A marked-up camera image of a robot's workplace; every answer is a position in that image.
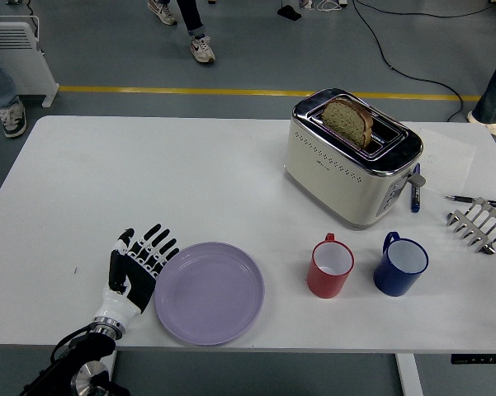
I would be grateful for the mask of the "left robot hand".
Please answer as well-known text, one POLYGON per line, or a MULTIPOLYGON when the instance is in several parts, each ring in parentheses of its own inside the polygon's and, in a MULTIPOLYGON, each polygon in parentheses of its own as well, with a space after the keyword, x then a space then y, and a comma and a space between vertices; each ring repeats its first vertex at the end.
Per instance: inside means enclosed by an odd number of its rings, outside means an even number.
POLYGON ((148 306, 159 273, 179 252, 177 240, 161 224, 139 238, 127 229, 111 250, 108 282, 96 316, 128 328, 148 306))

